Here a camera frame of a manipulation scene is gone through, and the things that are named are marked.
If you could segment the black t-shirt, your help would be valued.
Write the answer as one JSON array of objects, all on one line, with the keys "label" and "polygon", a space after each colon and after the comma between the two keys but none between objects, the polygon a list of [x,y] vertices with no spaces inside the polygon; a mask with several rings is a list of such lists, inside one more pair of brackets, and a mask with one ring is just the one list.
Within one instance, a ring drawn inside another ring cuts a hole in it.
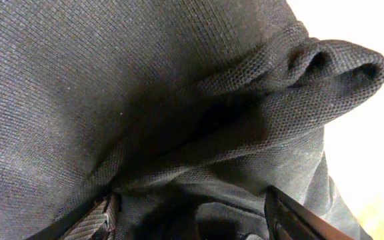
[{"label": "black t-shirt", "polygon": [[0,1],[0,239],[107,195],[115,239],[267,239],[270,186],[366,239],[324,126],[383,83],[285,1]]}]

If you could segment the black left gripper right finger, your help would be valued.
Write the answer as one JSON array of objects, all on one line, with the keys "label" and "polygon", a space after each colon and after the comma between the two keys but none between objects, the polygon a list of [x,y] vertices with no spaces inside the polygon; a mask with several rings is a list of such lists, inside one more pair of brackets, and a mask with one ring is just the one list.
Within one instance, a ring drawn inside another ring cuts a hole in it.
[{"label": "black left gripper right finger", "polygon": [[270,240],[352,240],[274,186],[264,210]]}]

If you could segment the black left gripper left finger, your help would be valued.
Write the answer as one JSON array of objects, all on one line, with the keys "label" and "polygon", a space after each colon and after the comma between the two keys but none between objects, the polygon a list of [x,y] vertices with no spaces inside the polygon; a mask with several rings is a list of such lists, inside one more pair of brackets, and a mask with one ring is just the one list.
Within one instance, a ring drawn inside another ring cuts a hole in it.
[{"label": "black left gripper left finger", "polygon": [[27,240],[110,240],[115,238],[119,197],[88,201]]}]

